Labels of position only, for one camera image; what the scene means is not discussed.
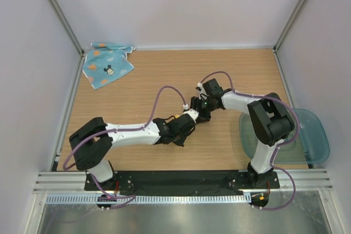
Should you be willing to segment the teal transparent plastic tub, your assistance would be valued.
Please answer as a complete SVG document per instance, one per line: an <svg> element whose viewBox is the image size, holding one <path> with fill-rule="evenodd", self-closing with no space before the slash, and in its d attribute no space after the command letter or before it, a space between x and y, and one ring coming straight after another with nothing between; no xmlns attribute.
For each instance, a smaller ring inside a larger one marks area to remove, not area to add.
<svg viewBox="0 0 351 234"><path fill-rule="evenodd" d="M280 147L274 162L315 165L326 161L330 154L330 147L320 120L305 109L294 109L294 112L300 122L298 138ZM247 157L253 158L258 139L254 134L251 119L245 113L239 118L239 133L243 151Z"/></svg>

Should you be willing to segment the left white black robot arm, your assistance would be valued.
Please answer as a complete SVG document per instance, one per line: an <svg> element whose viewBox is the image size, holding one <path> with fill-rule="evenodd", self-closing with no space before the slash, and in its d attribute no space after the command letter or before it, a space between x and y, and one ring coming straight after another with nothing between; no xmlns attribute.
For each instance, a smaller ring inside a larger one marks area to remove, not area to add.
<svg viewBox="0 0 351 234"><path fill-rule="evenodd" d="M102 189L110 190L116 183L112 165L105 159L111 149L138 144L184 146L195 130L198 116L196 111L189 110L180 116L129 125L106 123L102 117L95 117L69 137L72 152L63 169L75 166L79 171L87 170Z"/></svg>

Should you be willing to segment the aluminium frame rail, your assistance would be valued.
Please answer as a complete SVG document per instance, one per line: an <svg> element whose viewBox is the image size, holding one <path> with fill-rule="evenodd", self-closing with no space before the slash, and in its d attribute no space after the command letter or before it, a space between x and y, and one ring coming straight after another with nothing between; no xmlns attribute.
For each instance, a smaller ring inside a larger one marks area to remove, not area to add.
<svg viewBox="0 0 351 234"><path fill-rule="evenodd" d="M100 184L105 191L121 191L125 195L191 196L207 193L227 195L230 191L331 190L324 169L293 169L287 173L274 171L263 182L252 183L244 170L194 171L119 171Z"/></svg>

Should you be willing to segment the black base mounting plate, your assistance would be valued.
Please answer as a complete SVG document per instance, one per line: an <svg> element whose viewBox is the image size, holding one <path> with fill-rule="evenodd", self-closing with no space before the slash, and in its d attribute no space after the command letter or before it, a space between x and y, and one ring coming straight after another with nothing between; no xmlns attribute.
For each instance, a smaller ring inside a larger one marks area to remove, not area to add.
<svg viewBox="0 0 351 234"><path fill-rule="evenodd" d="M187 188L191 186L232 187L234 190L248 190L270 187L280 188L277 172L271 172L265 182L252 183L245 170L175 170L175 171L115 171L115 175L99 183L105 191L132 191L146 187Z"/></svg>

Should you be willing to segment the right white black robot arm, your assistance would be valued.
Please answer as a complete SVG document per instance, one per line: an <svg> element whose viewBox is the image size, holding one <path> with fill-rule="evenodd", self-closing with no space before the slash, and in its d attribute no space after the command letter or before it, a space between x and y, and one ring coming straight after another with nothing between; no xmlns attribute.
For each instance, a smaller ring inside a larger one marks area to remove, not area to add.
<svg viewBox="0 0 351 234"><path fill-rule="evenodd" d="M256 138L256 151L247 166L247 182L254 188L264 186L274 168L274 158L284 140L295 129L296 115L277 93L249 95L226 89L217 94L202 92L190 99L199 113L198 123L208 122L214 110L237 110L249 115Z"/></svg>

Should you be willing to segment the blue cartoon mouse towel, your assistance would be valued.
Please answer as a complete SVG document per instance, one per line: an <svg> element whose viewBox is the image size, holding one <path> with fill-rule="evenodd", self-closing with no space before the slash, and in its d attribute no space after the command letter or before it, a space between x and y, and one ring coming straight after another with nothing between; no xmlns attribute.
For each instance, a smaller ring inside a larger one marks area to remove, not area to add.
<svg viewBox="0 0 351 234"><path fill-rule="evenodd" d="M132 45L93 42L86 54L82 71L93 89L99 89L130 73L134 66L128 55L135 51Z"/></svg>

